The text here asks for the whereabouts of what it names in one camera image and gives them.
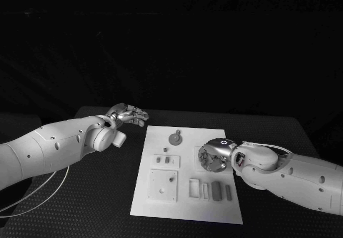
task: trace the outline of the cable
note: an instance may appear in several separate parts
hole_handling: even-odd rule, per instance
[[[46,179],[46,181],[43,182],[43,184],[37,187],[37,189],[23,198],[20,199],[16,203],[13,203],[11,205],[8,205],[7,207],[4,207],[0,212],[3,212],[4,210],[7,210],[10,207],[13,207],[18,202],[21,202],[40,188],[41,186],[47,183],[47,181],[50,180],[50,178],[53,177],[56,172],[53,172],[53,174],[50,175],[50,177]]]
[[[289,150],[286,150],[285,148],[282,148],[282,147],[279,147],[279,146],[276,146],[276,145],[258,144],[258,143],[252,143],[252,142],[246,142],[246,141],[243,141],[243,143],[249,143],[249,144],[253,144],[253,145],[268,146],[268,147],[272,147],[272,148],[276,148],[276,149],[285,151],[288,154],[292,154],[292,152],[291,152]]]
[[[10,216],[0,216],[0,218],[16,217],[16,216],[18,216],[18,215],[23,215],[24,213],[27,213],[27,212],[30,212],[31,210],[34,210],[40,205],[43,205],[43,203],[52,198],[52,196],[53,196],[54,193],[57,192],[57,190],[59,190],[59,188],[60,188],[60,186],[62,186],[62,184],[63,184],[63,182],[65,182],[66,175],[65,175],[65,177],[63,177],[63,180],[62,180],[62,182],[60,182],[60,184],[59,184],[59,187],[57,187],[57,189],[54,190],[53,194],[46,198],[46,200],[44,200],[36,207],[33,207],[29,211],[26,211],[26,212],[23,212],[23,213],[18,213],[18,214],[10,215]]]

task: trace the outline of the table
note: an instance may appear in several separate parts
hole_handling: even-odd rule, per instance
[[[75,118],[102,115],[105,107],[85,106]],[[148,125],[223,129],[227,139],[274,144],[318,157],[298,121],[288,117],[147,110]],[[20,237],[341,237],[343,216],[299,207],[266,190],[250,188],[235,175],[243,225],[129,216],[147,127],[125,124],[121,148],[93,152],[70,166],[60,190],[31,212],[10,218],[4,238]],[[14,214],[52,194],[66,169],[18,204]],[[27,193],[49,175],[33,179]]]

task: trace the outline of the black background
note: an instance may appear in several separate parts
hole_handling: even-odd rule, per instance
[[[288,116],[343,165],[341,9],[327,0],[193,0],[3,10],[0,111],[43,124],[121,102]]]

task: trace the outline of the white paper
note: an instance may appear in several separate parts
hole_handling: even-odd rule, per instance
[[[181,144],[173,146],[168,143],[168,136],[177,129],[180,130]],[[148,126],[129,215],[243,224],[230,166],[222,173],[199,172],[194,167],[197,157],[194,147],[203,146],[214,138],[226,138],[223,130]],[[154,169],[164,170],[164,168],[154,167],[151,163],[154,155],[180,156],[180,168],[167,169],[177,171],[176,203],[148,199],[150,171]],[[188,179],[197,179],[200,185],[207,184],[207,201],[188,199]],[[223,199],[217,202],[212,199],[210,183],[213,181],[219,181],[222,185]],[[232,201],[226,199],[225,185],[230,187]]]

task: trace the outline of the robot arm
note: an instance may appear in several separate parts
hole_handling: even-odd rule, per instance
[[[343,215],[341,166],[289,151],[279,155],[261,144],[236,145],[225,138],[210,140],[197,157],[207,171],[219,173],[230,163],[250,187],[305,208]]]
[[[54,172],[111,144],[121,147],[122,123],[144,126],[148,114],[137,107],[116,104],[102,116],[47,124],[0,145],[0,190],[33,176]]]

